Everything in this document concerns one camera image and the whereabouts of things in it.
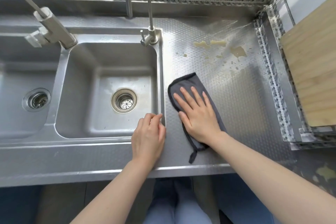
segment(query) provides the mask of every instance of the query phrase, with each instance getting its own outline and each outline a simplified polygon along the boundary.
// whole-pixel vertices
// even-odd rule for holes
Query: countertop
[[[59,17],[66,27],[147,27],[148,18]],[[150,177],[193,176],[233,172],[213,150],[198,153],[189,164],[189,145],[172,107],[167,87],[196,72],[211,95],[228,133],[282,165],[293,163],[280,131],[274,100],[253,21],[245,18],[154,18],[163,31],[163,76],[167,137]],[[37,26],[30,16],[1,16],[0,28]],[[226,47],[200,48],[194,42],[226,40]],[[230,48],[242,47],[237,58]],[[132,158],[130,142],[43,146],[0,146],[0,186],[113,179]]]

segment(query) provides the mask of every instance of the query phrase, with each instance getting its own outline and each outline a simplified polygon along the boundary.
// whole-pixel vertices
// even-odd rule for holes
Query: drain ring
[[[130,112],[136,104],[137,95],[130,89],[120,89],[111,98],[113,109],[120,113]]]
[[[50,92],[44,88],[29,91],[22,100],[23,108],[28,112],[39,112],[50,103]]]

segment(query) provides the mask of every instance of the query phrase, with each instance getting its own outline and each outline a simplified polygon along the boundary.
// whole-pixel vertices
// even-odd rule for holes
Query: sink basin
[[[138,36],[134,42],[80,43],[79,39],[69,52],[57,132],[66,138],[132,136],[145,113],[161,111],[157,76],[161,63],[156,50],[143,47]]]
[[[33,48],[23,36],[0,36],[0,139],[29,137],[48,115],[59,44]]]

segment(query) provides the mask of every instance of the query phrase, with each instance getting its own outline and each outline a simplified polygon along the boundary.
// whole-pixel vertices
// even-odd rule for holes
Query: folded towel
[[[194,94],[191,91],[191,86],[194,86],[198,92],[198,94],[201,96],[201,98],[204,101],[202,92],[204,91],[205,94],[207,94],[210,103],[212,105],[212,109],[214,110],[215,114],[216,114],[216,118],[219,124],[219,128],[221,129],[221,131],[225,131],[225,126],[222,122],[221,116],[219,115],[219,112],[215,106],[215,104],[213,103],[211,97],[209,96],[207,90],[205,89],[204,85],[202,84],[202,82],[200,81],[200,79],[198,78],[198,76],[196,75],[196,73],[192,73],[192,74],[188,74],[185,75],[183,77],[177,78],[175,79],[169,86],[168,86],[168,95],[169,95],[169,99],[170,102],[172,103],[173,107],[175,108],[176,111],[180,112],[180,111],[184,111],[182,109],[182,107],[178,104],[178,102],[175,100],[175,98],[173,97],[174,93],[177,93],[183,100],[186,100],[182,94],[182,92],[180,91],[181,87],[184,87],[186,89],[186,91],[189,92],[189,94],[195,99]],[[204,143],[200,143],[198,142],[195,138],[193,138],[191,135],[188,134],[186,128],[184,127],[184,124],[182,124],[183,127],[183,131],[189,141],[189,143],[191,144],[192,148],[194,149],[193,153],[190,155],[189,158],[189,163],[192,164],[196,158],[197,152],[199,151],[204,151],[206,150],[209,146],[204,144]]]

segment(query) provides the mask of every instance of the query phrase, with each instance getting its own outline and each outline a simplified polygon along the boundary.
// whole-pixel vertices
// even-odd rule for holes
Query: faucet handle
[[[140,30],[140,34],[141,34],[142,40],[145,41],[144,31]]]

